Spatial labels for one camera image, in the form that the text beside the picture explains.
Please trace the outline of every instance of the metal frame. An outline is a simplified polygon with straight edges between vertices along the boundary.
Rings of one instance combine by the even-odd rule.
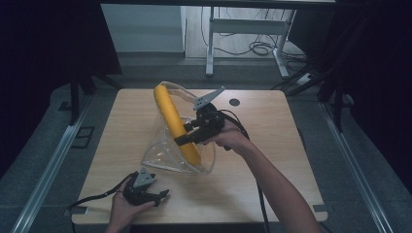
[[[206,54],[206,76],[213,76],[213,35],[215,33],[240,33],[240,34],[264,34],[264,35],[280,35],[279,46],[273,51],[273,55],[278,64],[282,78],[287,78],[289,72],[286,69],[285,62],[282,57],[282,50],[288,38],[289,31],[292,25],[292,19],[295,10],[289,10],[290,15],[285,21],[280,20],[256,20],[256,19],[227,19],[215,18],[214,7],[210,8],[209,17],[209,44]]]

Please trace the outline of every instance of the metal rail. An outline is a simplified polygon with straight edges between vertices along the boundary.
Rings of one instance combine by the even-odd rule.
[[[66,157],[67,151],[70,149],[73,140],[85,118],[88,107],[91,103],[91,96],[85,96],[85,101],[82,106],[82,112],[80,113],[77,121],[73,125],[69,125],[63,134],[57,148],[55,149],[48,166],[43,172],[42,177],[37,182],[36,187],[30,195],[24,209],[21,211],[12,232],[28,232],[34,218],[38,214],[49,190],[52,186],[54,178],[56,177],[61,164]]]
[[[369,183],[366,180],[366,177],[361,171],[361,167],[358,164],[354,154],[352,153],[351,148],[349,147],[344,135],[339,132],[332,120],[332,113],[325,106],[324,103],[320,103],[320,108],[324,113],[324,117],[327,121],[330,131],[333,134],[338,147],[342,151],[343,157],[348,164],[348,168],[360,190],[360,194],[367,206],[367,209],[370,211],[373,220],[375,221],[376,226],[381,233],[394,232],[391,228],[391,225],[388,222],[385,211],[383,210],[378,198],[373,192],[372,188],[369,186]]]

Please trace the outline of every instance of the human hand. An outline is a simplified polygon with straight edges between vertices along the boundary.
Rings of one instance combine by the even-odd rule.
[[[155,205],[154,201],[147,202],[140,206],[129,204],[122,194],[129,180],[130,179],[125,181],[118,192],[113,196],[112,211],[110,214],[109,225],[106,228],[106,233],[120,232],[124,227],[131,223],[137,214],[142,213]]]
[[[251,144],[249,139],[247,139],[242,134],[242,132],[240,132],[240,129],[227,119],[224,120],[224,128],[222,129],[221,133],[209,138],[202,143],[208,144],[211,142],[215,142],[219,147],[230,147],[233,149],[233,151],[241,155],[242,149],[248,144]]]

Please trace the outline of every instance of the forearm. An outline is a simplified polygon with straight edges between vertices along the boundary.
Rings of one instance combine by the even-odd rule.
[[[289,232],[321,232],[308,204],[287,178],[252,143],[238,151],[271,208]]]

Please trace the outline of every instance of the gray floor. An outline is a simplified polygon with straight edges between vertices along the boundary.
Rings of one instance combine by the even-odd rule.
[[[169,81],[186,88],[219,88],[225,85],[229,89],[270,89],[281,80],[273,60],[218,60],[214,77],[206,78],[202,59],[130,59],[120,58],[120,62],[126,64],[122,67],[123,76],[112,76],[115,81],[127,88],[153,88],[161,81]],[[141,65],[131,66],[134,61]],[[92,96],[82,125],[94,127],[93,137],[87,148],[69,149],[29,232],[72,232],[70,218],[64,216],[63,212],[69,204],[78,199],[117,93],[106,83],[94,80],[98,86],[97,92]],[[316,99],[318,88],[314,86],[297,96],[288,97],[288,101],[326,203],[328,219],[322,222],[324,232],[379,232],[342,152],[327,126]],[[70,92],[67,85],[52,94],[51,105],[42,122],[17,161],[2,178],[0,232],[10,232],[13,229],[47,166],[70,119],[70,112],[60,111],[59,107],[69,100]],[[393,231],[411,232],[411,195],[382,154],[356,125],[349,109],[345,109],[342,116],[344,135],[383,206]],[[73,145],[81,146],[84,143],[82,140],[75,140]],[[78,232],[102,232],[104,227],[89,225],[78,226],[77,229]],[[284,232],[277,223],[272,223],[271,229],[272,232]]]

